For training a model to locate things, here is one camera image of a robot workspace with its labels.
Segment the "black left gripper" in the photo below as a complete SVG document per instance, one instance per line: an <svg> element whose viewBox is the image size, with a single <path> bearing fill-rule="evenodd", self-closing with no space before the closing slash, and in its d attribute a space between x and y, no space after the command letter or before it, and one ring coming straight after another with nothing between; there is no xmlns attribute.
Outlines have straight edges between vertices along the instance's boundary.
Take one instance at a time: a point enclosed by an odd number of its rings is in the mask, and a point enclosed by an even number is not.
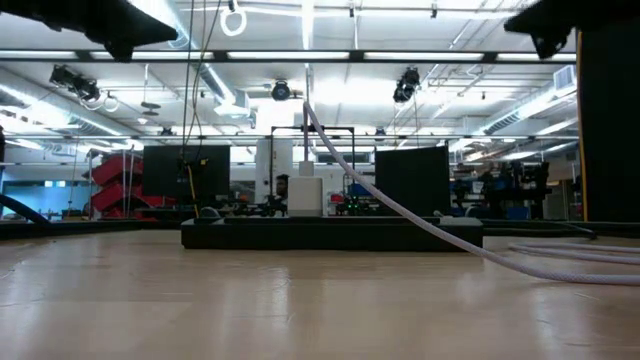
<svg viewBox="0 0 640 360"><path fill-rule="evenodd" d="M131 61L136 47L173 41L177 31L127 0L93 0L87 25L81 0L0 0L0 14L41 22L53 31L84 33L115 61Z"/></svg>

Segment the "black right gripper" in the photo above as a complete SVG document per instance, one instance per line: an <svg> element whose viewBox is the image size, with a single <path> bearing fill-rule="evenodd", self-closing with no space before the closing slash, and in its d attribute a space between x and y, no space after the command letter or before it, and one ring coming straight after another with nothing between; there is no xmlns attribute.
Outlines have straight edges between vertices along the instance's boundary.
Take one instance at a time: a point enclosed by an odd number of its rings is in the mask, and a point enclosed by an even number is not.
<svg viewBox="0 0 640 360"><path fill-rule="evenodd" d="M510 33L529 35L540 59L558 54L572 28L597 29L640 17L640 0L581 0L575 20L574 0L538 0L504 23Z"/></svg>

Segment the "white USB charger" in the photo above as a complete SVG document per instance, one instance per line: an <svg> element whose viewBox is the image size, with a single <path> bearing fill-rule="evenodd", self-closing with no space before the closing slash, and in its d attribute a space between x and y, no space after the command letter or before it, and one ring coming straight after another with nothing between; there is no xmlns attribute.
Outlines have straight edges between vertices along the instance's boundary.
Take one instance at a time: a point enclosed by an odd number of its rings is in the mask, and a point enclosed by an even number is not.
<svg viewBox="0 0 640 360"><path fill-rule="evenodd" d="M290 217L322 217L323 179L290 177L287 212Z"/></svg>

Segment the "black power strip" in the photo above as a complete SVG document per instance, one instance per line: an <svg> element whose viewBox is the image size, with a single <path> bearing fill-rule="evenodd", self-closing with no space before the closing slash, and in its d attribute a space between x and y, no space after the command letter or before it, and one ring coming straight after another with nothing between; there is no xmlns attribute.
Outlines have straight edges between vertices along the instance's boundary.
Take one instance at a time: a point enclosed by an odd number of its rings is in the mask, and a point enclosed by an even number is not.
<svg viewBox="0 0 640 360"><path fill-rule="evenodd" d="M191 219L181 224L186 249L458 252L399 217Z"/></svg>

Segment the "black curtain panel yellow edge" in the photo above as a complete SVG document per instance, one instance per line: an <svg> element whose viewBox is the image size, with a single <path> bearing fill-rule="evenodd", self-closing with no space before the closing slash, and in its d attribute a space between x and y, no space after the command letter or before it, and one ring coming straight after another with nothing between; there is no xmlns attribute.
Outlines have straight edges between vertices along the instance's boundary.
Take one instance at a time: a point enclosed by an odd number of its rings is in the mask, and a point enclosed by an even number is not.
<svg viewBox="0 0 640 360"><path fill-rule="evenodd" d="M585 219L640 223L640 50L618 30L579 35Z"/></svg>

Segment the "red shelf rack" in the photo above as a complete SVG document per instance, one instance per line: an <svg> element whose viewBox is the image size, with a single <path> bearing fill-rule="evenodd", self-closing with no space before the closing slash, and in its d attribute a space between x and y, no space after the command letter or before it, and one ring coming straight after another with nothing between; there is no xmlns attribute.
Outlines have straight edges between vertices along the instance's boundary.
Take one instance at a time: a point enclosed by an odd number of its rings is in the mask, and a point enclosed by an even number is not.
<svg viewBox="0 0 640 360"><path fill-rule="evenodd" d="M98 190L91 195L91 210L101 218L152 219L145 215L148 209L170 207L176 204L172 197L143 193L143 160L138 155L109 156L89 174Z"/></svg>

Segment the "wide black screen panel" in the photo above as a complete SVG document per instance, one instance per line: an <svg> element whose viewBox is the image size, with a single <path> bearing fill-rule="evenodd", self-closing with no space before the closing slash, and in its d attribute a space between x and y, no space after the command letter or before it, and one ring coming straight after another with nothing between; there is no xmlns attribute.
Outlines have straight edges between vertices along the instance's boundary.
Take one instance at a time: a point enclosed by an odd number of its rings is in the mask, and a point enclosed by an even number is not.
<svg viewBox="0 0 640 360"><path fill-rule="evenodd" d="M142 194L197 200L228 196L228 145L147 146L143 151Z"/></svg>

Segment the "black robot workstation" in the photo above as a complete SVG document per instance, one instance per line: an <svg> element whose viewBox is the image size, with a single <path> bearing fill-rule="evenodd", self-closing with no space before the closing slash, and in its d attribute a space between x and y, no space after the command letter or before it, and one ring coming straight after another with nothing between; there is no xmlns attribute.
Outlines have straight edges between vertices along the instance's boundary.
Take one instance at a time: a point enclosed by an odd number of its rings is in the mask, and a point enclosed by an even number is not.
<svg viewBox="0 0 640 360"><path fill-rule="evenodd" d="M548 162L526 165L518 160L490 166L478 176L458 176L450 181L449 214L494 220L542 220L544 201L551 193L548 177Z"/></svg>

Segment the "LED light bar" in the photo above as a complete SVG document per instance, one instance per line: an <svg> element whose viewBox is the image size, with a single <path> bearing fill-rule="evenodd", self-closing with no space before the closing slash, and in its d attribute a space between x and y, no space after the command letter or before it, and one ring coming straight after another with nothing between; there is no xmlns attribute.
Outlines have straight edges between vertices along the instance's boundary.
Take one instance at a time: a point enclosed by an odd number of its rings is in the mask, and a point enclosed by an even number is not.
<svg viewBox="0 0 640 360"><path fill-rule="evenodd" d="M111 62L106 51L0 49L2 62ZM574 64L577 55L559 53L540 59L535 53L464 51L362 51L362 50L140 50L132 53L131 63L402 63L402 64Z"/></svg>

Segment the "tall black screen panel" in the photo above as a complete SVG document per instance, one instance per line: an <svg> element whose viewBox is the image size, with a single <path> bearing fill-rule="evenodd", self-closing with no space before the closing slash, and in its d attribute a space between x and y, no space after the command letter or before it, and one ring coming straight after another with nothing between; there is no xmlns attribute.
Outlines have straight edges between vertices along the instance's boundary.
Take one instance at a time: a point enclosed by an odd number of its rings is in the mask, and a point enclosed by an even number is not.
<svg viewBox="0 0 640 360"><path fill-rule="evenodd" d="M375 186L419 216L446 213L451 207L449 153L429 147L375 153Z"/></svg>

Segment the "thin black frame rig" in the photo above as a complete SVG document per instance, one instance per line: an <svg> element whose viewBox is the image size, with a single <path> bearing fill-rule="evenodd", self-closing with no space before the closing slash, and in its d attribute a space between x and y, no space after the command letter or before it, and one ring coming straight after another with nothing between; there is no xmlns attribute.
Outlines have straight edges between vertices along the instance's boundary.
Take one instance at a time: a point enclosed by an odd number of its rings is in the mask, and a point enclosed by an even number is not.
<svg viewBox="0 0 640 360"><path fill-rule="evenodd" d="M356 147L356 133L355 133L355 127L352 126L319 126L322 128L322 130L329 130L329 131L348 131L351 135L351 165L352 167L355 166L356 162L355 162L355 147ZM268 197L271 198L274 196L274 185L273 185L273 180L274 180L274 160L275 160L275 151L274 151L274 133L277 130L294 130L296 132L304 132L304 126L303 125L299 125L299 126L271 126L270 128L270 134L268 136L266 136L266 138L269 140L269 179L267 182L265 182L265 184L267 184L269 186L269 195Z"/></svg>

